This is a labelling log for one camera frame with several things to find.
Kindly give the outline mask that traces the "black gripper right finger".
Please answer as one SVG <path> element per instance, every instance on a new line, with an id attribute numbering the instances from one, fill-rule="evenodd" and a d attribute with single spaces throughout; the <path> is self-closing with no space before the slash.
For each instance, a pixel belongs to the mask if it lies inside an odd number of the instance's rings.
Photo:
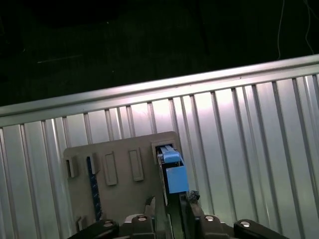
<path id="1" fill-rule="evenodd" d="M 283 235 L 253 220 L 241 219 L 229 226 L 217 216 L 206 215 L 193 197 L 181 196 L 181 214 L 187 239 L 282 239 Z"/>

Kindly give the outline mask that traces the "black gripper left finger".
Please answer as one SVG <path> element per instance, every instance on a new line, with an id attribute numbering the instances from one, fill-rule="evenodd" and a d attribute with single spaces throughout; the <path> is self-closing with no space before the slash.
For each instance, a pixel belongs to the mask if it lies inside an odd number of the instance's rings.
<path id="1" fill-rule="evenodd" d="M 129 215 L 122 224 L 100 220 L 74 234 L 72 239 L 155 239 L 155 212 L 156 198 L 152 196 L 146 199 L 143 214 Z"/>

